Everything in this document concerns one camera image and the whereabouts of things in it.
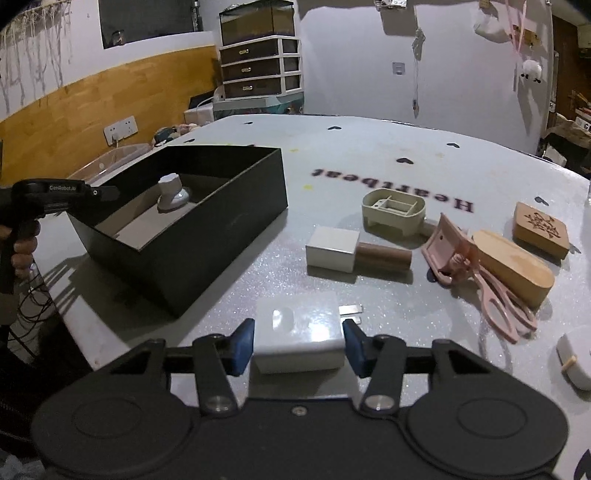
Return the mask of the person's left hand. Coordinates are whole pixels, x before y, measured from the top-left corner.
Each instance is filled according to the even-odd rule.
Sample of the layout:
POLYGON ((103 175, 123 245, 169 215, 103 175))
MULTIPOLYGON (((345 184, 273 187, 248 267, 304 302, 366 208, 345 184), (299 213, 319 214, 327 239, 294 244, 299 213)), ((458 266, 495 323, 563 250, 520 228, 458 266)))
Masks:
POLYGON ((27 230, 27 234, 14 242, 10 256, 10 278, 12 280, 26 279, 29 276, 34 261, 33 254, 38 246, 39 233, 40 224, 38 221, 34 221, 27 230))

